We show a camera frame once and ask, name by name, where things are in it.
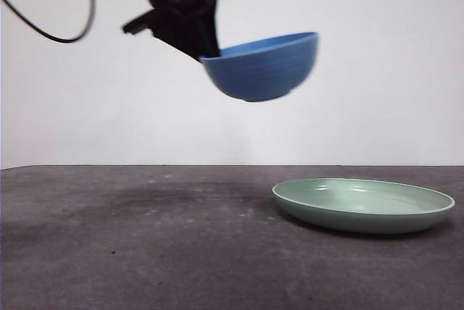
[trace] green plate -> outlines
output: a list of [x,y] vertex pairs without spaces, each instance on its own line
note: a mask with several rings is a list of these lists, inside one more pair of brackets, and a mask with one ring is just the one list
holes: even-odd
[[314,225],[356,233],[425,230],[447,218],[455,201],[436,190],[373,180],[313,178],[279,183],[278,205]]

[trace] plate rim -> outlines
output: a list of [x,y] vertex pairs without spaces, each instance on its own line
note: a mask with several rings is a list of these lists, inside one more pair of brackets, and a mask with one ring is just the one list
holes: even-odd
[[[341,209],[330,209],[330,208],[323,207],[323,206],[306,204],[306,203],[302,203],[301,201],[296,201],[296,200],[293,200],[293,199],[285,198],[284,196],[278,194],[277,191],[276,191],[276,188],[279,185],[283,185],[285,183],[290,183],[290,182],[308,181],[308,180],[341,180],[341,181],[357,180],[357,181],[361,181],[361,182],[376,182],[376,183],[387,183],[387,184],[390,184],[390,185],[401,185],[401,186],[406,186],[406,187],[419,188],[421,190],[427,190],[429,192],[435,192],[436,194],[439,194],[440,196],[444,196],[445,198],[448,198],[450,200],[450,203],[449,203],[449,205],[447,205],[445,207],[442,207],[440,209],[428,210],[428,211],[420,211],[420,212],[410,212],[410,213],[394,213],[394,212],[386,213],[386,212],[374,212],[374,211],[372,211],[372,212],[361,212],[361,211],[351,211],[351,210],[341,210]],[[300,179],[295,179],[295,180],[287,180],[287,181],[283,181],[281,183],[278,183],[278,184],[274,185],[273,188],[272,188],[272,192],[274,193],[275,196],[279,197],[280,199],[282,199],[284,201],[294,203],[294,204],[307,206],[307,207],[310,207],[310,208],[313,208],[313,209],[322,209],[322,210],[327,210],[327,211],[344,212],[346,214],[364,214],[364,215],[369,215],[370,214],[370,215],[377,215],[377,216],[380,216],[380,215],[381,216],[417,216],[417,215],[422,215],[422,214],[434,214],[434,213],[437,213],[437,212],[448,211],[448,210],[452,209],[456,204],[453,197],[451,197],[451,196],[449,196],[449,195],[447,195],[447,194],[445,194],[443,192],[440,192],[438,190],[425,188],[425,187],[420,187],[418,185],[408,185],[406,183],[398,183],[398,182],[382,181],[382,180],[367,180],[367,179],[362,179],[362,178],[312,177],[312,178],[300,178]]]

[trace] bowl rim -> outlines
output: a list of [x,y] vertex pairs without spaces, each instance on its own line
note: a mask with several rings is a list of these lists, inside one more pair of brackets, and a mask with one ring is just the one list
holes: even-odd
[[244,52],[244,53],[235,53],[235,54],[229,54],[229,55],[225,55],[225,56],[221,55],[221,56],[211,56],[211,57],[202,55],[202,56],[199,56],[198,59],[201,62],[213,62],[213,61],[216,61],[216,60],[225,60],[225,59],[231,59],[231,58],[238,58],[240,56],[248,56],[250,54],[258,54],[258,53],[262,53],[262,52],[266,52],[266,51],[272,51],[274,49],[279,49],[279,48],[283,48],[283,47],[286,47],[286,46],[294,45],[294,44],[299,43],[299,42],[307,41],[308,39],[310,39],[312,37],[317,38],[319,36],[319,33],[316,33],[316,32],[287,33],[286,35],[272,36],[272,37],[267,37],[267,38],[261,38],[260,40],[255,40],[255,41],[236,44],[236,45],[233,45],[233,46],[225,47],[224,49],[232,49],[232,48],[235,48],[235,47],[243,46],[244,44],[259,43],[259,42],[271,40],[271,39],[274,39],[274,38],[282,38],[282,37],[294,36],[294,35],[303,35],[303,36],[299,37],[299,38],[296,38],[294,40],[288,41],[288,42],[274,44],[272,46],[268,46],[268,47],[261,48],[261,49],[255,49],[255,50],[247,51],[247,52]]
[[[331,208],[328,208],[328,207],[325,207],[325,206],[303,203],[301,201],[296,201],[296,200],[293,200],[293,199],[286,198],[285,196],[282,196],[282,195],[277,193],[276,188],[279,185],[283,185],[285,183],[290,183],[290,182],[311,181],[311,180],[339,180],[339,181],[356,180],[356,181],[360,181],[360,182],[387,183],[389,185],[400,185],[400,186],[405,186],[405,187],[413,187],[413,188],[418,188],[418,189],[421,189],[421,190],[426,190],[428,192],[434,192],[435,194],[438,194],[440,196],[444,196],[445,198],[447,198],[449,200],[449,204],[446,205],[445,207],[440,208],[440,209],[418,211],[418,212],[408,212],[408,213],[394,213],[394,212],[388,213],[388,212],[374,212],[374,211],[372,211],[372,212],[361,212],[361,211],[352,211],[352,210],[331,209]],[[374,214],[374,215],[382,215],[382,216],[412,216],[412,215],[432,214],[432,213],[436,213],[436,212],[447,211],[447,210],[450,210],[455,205],[455,200],[451,196],[448,196],[447,194],[439,192],[439,191],[434,190],[434,189],[420,187],[420,186],[417,186],[417,185],[407,185],[405,183],[397,183],[397,182],[381,181],[381,180],[366,180],[366,179],[362,179],[362,178],[314,177],[314,178],[302,178],[302,179],[296,179],[296,180],[287,180],[287,181],[284,181],[282,183],[278,183],[277,185],[274,185],[273,188],[272,188],[272,192],[278,198],[280,198],[280,199],[282,199],[284,201],[292,202],[294,204],[299,204],[299,205],[311,207],[311,208],[314,208],[314,209],[323,209],[323,210],[327,210],[327,211],[344,212],[344,213],[347,213],[347,214],[366,214],[366,215]]]

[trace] bowl base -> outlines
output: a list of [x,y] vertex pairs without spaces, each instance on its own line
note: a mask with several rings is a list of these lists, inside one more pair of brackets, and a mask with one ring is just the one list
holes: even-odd
[[287,95],[288,93],[290,93],[290,91],[286,91],[285,93],[279,94],[279,95],[277,95],[277,96],[271,96],[270,98],[264,98],[264,99],[244,99],[244,101],[246,101],[246,102],[269,101],[269,100],[281,98],[282,96],[285,96],[285,95]]

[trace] dark gray surface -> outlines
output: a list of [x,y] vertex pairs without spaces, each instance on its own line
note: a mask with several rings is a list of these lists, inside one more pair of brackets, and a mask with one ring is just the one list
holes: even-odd
[[[2,176],[5,310],[464,309],[464,167],[22,167]],[[400,236],[279,212],[306,177],[421,185],[451,219]]]

